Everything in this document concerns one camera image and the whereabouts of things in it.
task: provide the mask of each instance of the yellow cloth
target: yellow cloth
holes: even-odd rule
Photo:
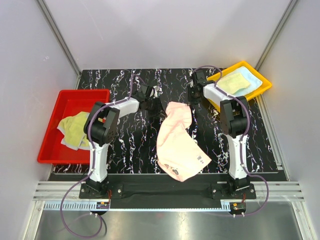
[[[217,85],[228,94],[235,94],[240,89],[249,87],[250,82],[241,73],[235,73],[222,77]]]
[[[57,129],[64,134],[64,138],[61,141],[62,144],[73,150],[90,149],[89,141],[84,133],[88,115],[88,112],[81,111],[77,115],[68,116],[59,122]]]

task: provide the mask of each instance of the yellow bin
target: yellow bin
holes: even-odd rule
[[[266,90],[268,90],[269,88],[272,87],[272,83],[269,82],[264,76],[262,76],[257,70],[255,70],[246,61],[240,61],[240,62],[236,63],[235,65],[226,68],[225,70],[222,71],[222,77],[224,77],[225,75],[233,72],[234,70],[236,70],[240,67],[246,67],[253,75],[255,75],[258,79],[260,79],[262,81],[262,85],[259,88],[257,88],[253,92],[245,95],[245,98],[247,99],[247,101],[255,98],[256,96],[258,96],[260,94],[263,94]],[[216,73],[213,76],[208,77],[207,80],[208,81],[216,81],[219,79],[219,77],[220,77],[220,72]],[[209,101],[217,109],[217,111],[220,113],[220,107],[218,105],[216,105],[213,101],[211,101],[211,100],[209,100]]]

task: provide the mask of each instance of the wall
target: wall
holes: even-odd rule
[[[45,0],[81,69],[253,66],[289,0]]]
[[[38,152],[70,67],[35,0],[0,1],[1,239],[22,239],[39,180],[51,166]]]
[[[299,181],[320,236],[320,1],[300,1],[260,72],[273,83],[266,105],[291,180]]]

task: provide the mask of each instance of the marble tabletop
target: marble tabletop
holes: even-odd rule
[[[192,69],[98,69],[82,71],[78,89],[109,89],[110,100],[128,96],[132,73],[139,74],[146,84],[159,87],[163,108],[169,102],[187,103],[187,84]],[[205,70],[207,76],[216,73]],[[217,110],[207,101],[191,107],[192,124],[187,129],[198,146],[212,159],[200,173],[224,173],[229,168],[229,151],[226,136],[220,129]],[[251,119],[246,145],[247,167],[250,172],[277,172],[277,165],[263,119],[255,99],[249,101]],[[160,174],[156,141],[163,119],[149,121],[146,111],[122,117],[118,121],[117,136],[110,144],[108,173]],[[83,173],[87,165],[57,165],[54,173]]]

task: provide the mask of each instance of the cable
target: cable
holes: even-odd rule
[[[216,67],[216,66],[212,66],[212,65],[204,65],[204,66],[200,66],[198,68],[196,68],[195,70],[192,71],[192,73],[194,73],[195,71],[199,70],[199,69],[202,69],[202,68],[205,68],[205,67],[209,67],[209,68],[215,68],[217,69],[219,72],[220,72],[220,77],[217,81],[215,81],[214,83],[214,88],[217,89],[220,93],[224,94],[225,96],[235,100],[237,103],[239,103],[242,107],[242,109],[244,110],[245,112],[245,116],[246,116],[246,119],[247,119],[247,123],[246,123],[246,128],[245,128],[245,131],[244,133],[242,134],[242,136],[240,137],[240,161],[241,161],[241,166],[243,168],[243,170],[245,171],[245,173],[251,177],[251,178],[259,178],[261,179],[264,183],[265,183],[265,187],[266,187],[266,197],[265,197],[265,201],[263,202],[262,206],[256,210],[256,211],[253,211],[253,212],[250,212],[250,213],[247,213],[246,216],[251,216],[251,215],[254,215],[254,214],[257,214],[258,212],[260,212],[267,204],[268,202],[268,199],[269,199],[269,185],[268,185],[268,182],[265,180],[264,177],[260,176],[260,175],[252,175],[248,170],[247,168],[245,168],[245,165],[244,165],[244,159],[243,159],[243,152],[242,152],[242,140],[244,139],[245,135],[247,135],[247,133],[249,132],[249,129],[250,129],[250,115],[249,115],[249,112],[246,108],[246,106],[239,100],[237,99],[236,97],[228,94],[227,92],[223,91],[221,88],[219,88],[217,86],[217,83],[218,81],[221,79],[222,77],[222,71],[220,68]]]
[[[144,81],[139,75],[137,75],[137,74],[132,74],[131,77],[130,77],[130,92],[129,92],[129,96],[126,97],[126,98],[124,98],[124,99],[122,99],[122,100],[116,101],[116,102],[107,103],[106,105],[102,106],[100,109],[98,109],[98,110],[94,113],[94,115],[93,115],[93,117],[92,117],[92,119],[91,119],[91,121],[90,121],[90,123],[89,123],[89,126],[88,126],[88,134],[87,134],[87,135],[88,135],[88,138],[89,138],[89,142],[90,142],[90,144],[92,145],[92,150],[93,150],[93,151],[95,151],[96,148],[95,148],[95,144],[94,144],[94,142],[93,142],[93,140],[92,140],[92,138],[91,138],[91,128],[92,128],[92,125],[93,125],[95,119],[97,118],[98,114],[99,114],[102,110],[104,110],[104,109],[106,109],[106,108],[108,108],[108,107],[110,107],[110,106],[116,105],[116,104],[124,103],[124,102],[128,101],[128,100],[131,98],[132,90],[133,90],[133,79],[134,79],[134,77],[138,77],[139,80],[140,80],[143,84],[145,84],[145,81]],[[60,212],[60,217],[61,217],[63,226],[65,227],[65,229],[67,229],[67,231],[68,231],[69,233],[71,233],[72,235],[74,235],[74,236],[76,236],[76,237],[78,237],[78,238],[82,238],[82,239],[92,239],[92,238],[95,238],[95,237],[100,233],[100,231],[101,231],[101,229],[102,229],[103,218],[102,218],[100,215],[95,214],[95,216],[98,217],[99,220],[100,220],[100,227],[99,227],[98,231],[97,231],[95,234],[93,234],[93,235],[91,235],[91,236],[79,235],[79,234],[75,233],[74,231],[72,231],[72,230],[68,227],[68,225],[67,225],[67,223],[66,223],[66,221],[65,221],[65,218],[64,218],[64,214],[63,214],[63,203],[64,203],[67,195],[70,193],[70,191],[71,191],[75,186],[77,186],[77,185],[80,184],[81,182],[84,182],[85,180],[87,180],[88,178],[90,178],[90,176],[93,174],[93,172],[94,172],[94,170],[95,170],[95,166],[96,166],[96,155],[95,155],[95,154],[92,154],[92,169],[89,170],[89,173],[88,173],[88,175],[87,175],[85,178],[83,178],[83,179],[81,179],[80,181],[76,182],[74,185],[72,185],[72,187],[70,187],[69,190],[66,191],[66,193],[64,194],[64,196],[63,196],[63,198],[62,198],[62,200],[61,200],[61,204],[60,204],[60,210],[59,210],[59,212]]]

